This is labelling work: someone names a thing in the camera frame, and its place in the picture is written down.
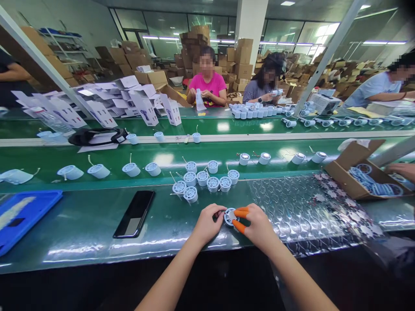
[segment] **open cardboard box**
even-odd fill
[[[347,148],[338,156],[338,158],[325,166],[327,173],[338,182],[344,191],[354,200],[384,200],[391,197],[380,197],[371,194],[363,185],[354,179],[349,174],[350,167],[356,167],[358,164],[364,163],[372,167],[372,172],[369,174],[376,182],[380,184],[395,184],[400,186],[404,193],[403,195],[413,195],[412,191],[390,177],[379,167],[370,162],[367,158],[375,152],[386,140],[371,140],[368,148],[352,142]]]

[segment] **black phone screen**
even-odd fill
[[[140,234],[154,194],[154,191],[136,192],[113,238],[136,238]]]

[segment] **mobile phone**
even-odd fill
[[[154,191],[136,192],[113,238],[136,238],[140,234],[154,194]]]

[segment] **woman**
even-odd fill
[[[277,82],[285,72],[285,54],[272,53],[265,58],[260,71],[245,88],[243,102],[262,102],[264,105],[276,105],[281,96],[272,97],[272,90],[277,89]]]
[[[202,210],[192,234],[135,311],[175,310],[193,263],[205,244],[219,233],[225,210],[226,207],[216,204],[211,204]],[[300,310],[338,311],[338,308],[313,281],[288,248],[281,243],[268,217],[258,205],[252,203],[246,207],[238,208],[235,211],[235,216],[250,221],[249,227],[245,227],[236,220],[233,220],[232,223],[239,232],[249,238],[269,257],[284,279]],[[251,284],[246,284],[246,292],[241,292],[239,296],[228,299],[244,299],[244,295],[252,294],[250,286]],[[206,299],[219,300],[221,296],[228,295],[220,287],[217,288],[217,294],[218,297],[207,295]],[[221,307],[222,305],[218,305],[217,310],[222,310]],[[189,309],[202,308],[193,306]]]
[[[403,54],[388,66],[388,71],[378,73],[366,80],[345,101],[344,108],[364,107],[371,102],[392,102],[415,98],[415,91],[400,92],[403,81],[415,74],[415,51]]]
[[[203,47],[200,56],[200,73],[193,77],[189,85],[187,102],[194,104],[196,90],[200,89],[205,107],[224,107],[226,105],[226,84],[223,77],[215,71],[216,55],[210,47]]]

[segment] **hand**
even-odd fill
[[[232,221],[235,228],[246,235],[265,255],[269,256],[275,245],[281,243],[268,217],[258,205],[251,203],[247,207],[240,207],[236,209],[235,216],[251,222],[251,225],[246,227],[236,220]]]
[[[223,213],[225,210],[226,207],[216,204],[211,204],[202,209],[190,237],[195,238],[201,247],[205,246],[218,234],[223,223]],[[213,221],[213,216],[217,217],[216,222]]]
[[[261,96],[261,98],[263,102],[270,102],[271,100],[274,99],[274,97],[271,96],[271,93],[264,94]]]
[[[202,97],[203,97],[203,98],[212,98],[212,96],[213,96],[213,94],[212,94],[212,93],[210,93],[208,90],[204,90],[204,91],[202,92]]]
[[[415,164],[412,163],[393,163],[386,167],[387,174],[398,173],[410,182],[415,183]]]

